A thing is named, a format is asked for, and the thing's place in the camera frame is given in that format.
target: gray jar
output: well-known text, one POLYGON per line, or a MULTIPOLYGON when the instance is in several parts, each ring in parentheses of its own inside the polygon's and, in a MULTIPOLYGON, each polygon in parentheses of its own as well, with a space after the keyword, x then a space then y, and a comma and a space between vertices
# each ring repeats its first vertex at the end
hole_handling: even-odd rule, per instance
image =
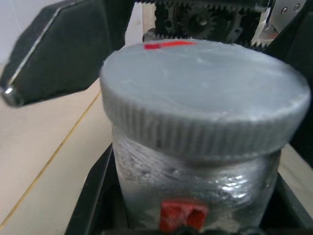
POLYGON ((161 202, 175 198, 207 205, 204 229, 257 226, 309 87, 289 65, 241 46, 168 42, 177 41, 115 52, 101 72, 130 227, 158 228, 161 202))

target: red plastic piece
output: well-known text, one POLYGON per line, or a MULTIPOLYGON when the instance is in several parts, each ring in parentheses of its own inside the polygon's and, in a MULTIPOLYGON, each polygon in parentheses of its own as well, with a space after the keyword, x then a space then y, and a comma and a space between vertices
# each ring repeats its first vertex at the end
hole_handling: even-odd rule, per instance
POLYGON ((146 50, 154 50, 154 49, 160 49, 162 47, 178 47, 178 46, 189 46, 189 45, 195 45, 197 43, 190 42, 190 41, 172 41, 172 42, 165 42, 165 43, 153 43, 153 44, 145 44, 143 47, 146 50))
POLYGON ((200 230, 208 214, 208 207, 190 199, 166 200, 161 203, 159 229, 170 233, 181 226, 200 230))
POLYGON ((161 46, 161 43, 155 43, 155 44, 145 44, 144 45, 144 48, 146 50, 155 50, 155 49, 160 49, 162 46, 161 46))

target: white wall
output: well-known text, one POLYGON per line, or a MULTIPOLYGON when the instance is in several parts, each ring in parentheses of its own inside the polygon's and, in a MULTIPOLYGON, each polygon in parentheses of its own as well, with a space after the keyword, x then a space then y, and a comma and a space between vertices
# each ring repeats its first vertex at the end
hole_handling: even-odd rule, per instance
POLYGON ((46 5, 60 0, 0 0, 0 63, 7 60, 17 37, 46 5))
POLYGON ((128 47, 141 42, 142 36, 142 4, 135 3, 125 34, 125 46, 128 47))

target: gray plastic lid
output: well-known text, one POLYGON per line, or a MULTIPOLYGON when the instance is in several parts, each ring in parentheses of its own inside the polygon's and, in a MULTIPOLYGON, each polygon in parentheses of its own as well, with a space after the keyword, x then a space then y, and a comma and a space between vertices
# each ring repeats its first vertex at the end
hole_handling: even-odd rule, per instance
POLYGON ((290 140, 310 102, 300 73, 241 46, 184 41, 196 44, 139 44, 106 59, 102 97, 114 126, 154 150, 216 160, 268 154, 290 140))

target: scratched plastic surface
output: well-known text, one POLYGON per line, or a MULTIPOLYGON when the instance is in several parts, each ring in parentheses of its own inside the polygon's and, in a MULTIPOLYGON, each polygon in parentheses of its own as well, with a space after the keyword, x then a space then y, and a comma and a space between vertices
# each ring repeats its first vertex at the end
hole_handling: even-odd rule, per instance
POLYGON ((277 176, 280 152, 219 164, 193 161, 153 151, 114 128, 116 168, 131 228, 157 229, 164 199, 194 198, 205 202, 204 229, 230 232, 258 226, 277 176))

